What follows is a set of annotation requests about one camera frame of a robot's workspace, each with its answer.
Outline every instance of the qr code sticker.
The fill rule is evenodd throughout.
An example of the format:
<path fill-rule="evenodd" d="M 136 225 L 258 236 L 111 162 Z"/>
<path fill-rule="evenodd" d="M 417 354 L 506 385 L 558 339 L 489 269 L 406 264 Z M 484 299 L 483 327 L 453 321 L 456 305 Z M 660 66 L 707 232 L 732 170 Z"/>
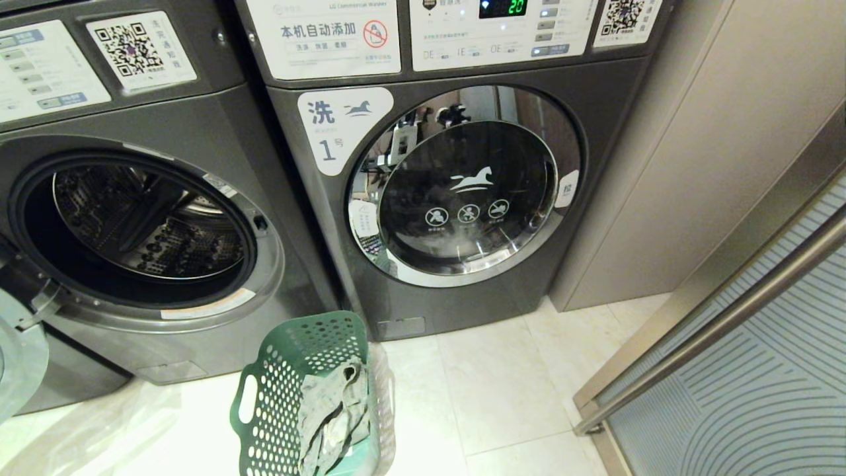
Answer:
<path fill-rule="evenodd" d="M 163 11 L 93 21 L 86 28 L 127 90 L 197 79 Z"/>
<path fill-rule="evenodd" d="M 648 41 L 660 8 L 661 0 L 607 0 L 594 46 Z"/>
<path fill-rule="evenodd" d="M 635 31 L 637 19 L 644 10 L 643 0 L 608 0 L 610 6 L 605 13 L 606 23 L 601 35 L 627 33 Z"/>
<path fill-rule="evenodd" d="M 94 30 L 97 40 L 121 76 L 135 76 L 164 70 L 164 62 L 144 25 L 131 23 Z"/>

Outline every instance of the circular icon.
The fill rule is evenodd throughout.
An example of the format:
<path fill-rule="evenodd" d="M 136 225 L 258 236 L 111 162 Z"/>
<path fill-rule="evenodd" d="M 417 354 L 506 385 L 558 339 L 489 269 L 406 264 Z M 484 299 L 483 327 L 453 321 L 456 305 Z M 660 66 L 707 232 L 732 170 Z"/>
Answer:
<path fill-rule="evenodd" d="M 387 43 L 387 28 L 377 19 L 372 19 L 365 24 L 364 34 L 368 47 L 381 48 Z"/>
<path fill-rule="evenodd" d="M 459 222 L 461 223 L 473 223 L 478 218 L 479 207 L 473 203 L 468 203 L 459 210 Z"/>
<path fill-rule="evenodd" d="M 426 222 L 429 226 L 444 226 L 449 220 L 447 210 L 435 207 L 426 212 Z"/>
<path fill-rule="evenodd" d="M 492 219 L 500 219 L 505 216 L 505 213 L 508 213 L 508 207 L 511 207 L 511 203 L 504 198 L 500 198 L 494 203 L 491 203 L 491 206 L 487 208 L 487 214 Z"/>

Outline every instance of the white tile floor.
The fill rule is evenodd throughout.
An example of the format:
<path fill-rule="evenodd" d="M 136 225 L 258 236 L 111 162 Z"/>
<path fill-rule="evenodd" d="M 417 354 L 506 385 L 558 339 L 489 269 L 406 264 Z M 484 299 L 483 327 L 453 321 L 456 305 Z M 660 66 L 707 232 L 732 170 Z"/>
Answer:
<path fill-rule="evenodd" d="M 573 394 L 667 297 L 569 313 L 545 300 L 500 323 L 377 346 L 393 373 L 387 476 L 605 476 L 590 440 L 572 432 Z M 0 476 L 237 474 L 228 422 L 237 384 L 237 374 L 136 380 L 12 418 L 0 426 Z"/>

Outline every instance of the laundry basket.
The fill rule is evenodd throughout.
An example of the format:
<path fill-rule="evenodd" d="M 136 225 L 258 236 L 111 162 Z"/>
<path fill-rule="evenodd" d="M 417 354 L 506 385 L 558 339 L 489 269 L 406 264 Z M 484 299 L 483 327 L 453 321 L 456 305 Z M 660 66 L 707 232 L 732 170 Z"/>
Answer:
<path fill-rule="evenodd" d="M 336 311 L 278 325 L 261 343 L 258 359 L 244 367 L 229 411 L 229 422 L 241 439 L 242 476 L 299 476 L 297 413 L 303 379 L 308 374 L 327 375 L 353 356 L 367 368 L 371 432 L 328 474 L 370 476 L 376 471 L 379 421 L 365 324 L 354 313 Z M 255 410 L 243 423 L 239 409 L 250 376 L 257 383 Z"/>

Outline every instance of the basket handle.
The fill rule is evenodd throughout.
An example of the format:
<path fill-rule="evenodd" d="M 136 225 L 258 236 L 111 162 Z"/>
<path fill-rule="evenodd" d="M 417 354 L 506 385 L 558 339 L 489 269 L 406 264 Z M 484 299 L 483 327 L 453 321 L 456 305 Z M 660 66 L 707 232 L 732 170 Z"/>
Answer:
<path fill-rule="evenodd" d="M 247 425 L 249 425 L 253 418 L 255 418 L 255 407 L 256 401 L 258 400 L 258 388 L 256 388 L 256 401 L 253 402 L 253 416 L 250 418 L 249 422 L 242 422 L 239 412 L 241 409 L 241 402 L 244 399 L 244 387 L 247 383 L 247 377 L 252 376 L 255 379 L 256 386 L 261 386 L 261 376 L 255 371 L 254 367 L 255 364 L 250 364 L 244 367 L 244 371 L 241 372 L 241 378 L 238 382 L 238 390 L 235 391 L 235 398 L 232 400 L 232 406 L 229 408 L 229 425 L 232 426 L 232 430 L 238 434 L 242 442 L 245 436 L 249 436 L 249 429 L 247 428 Z"/>

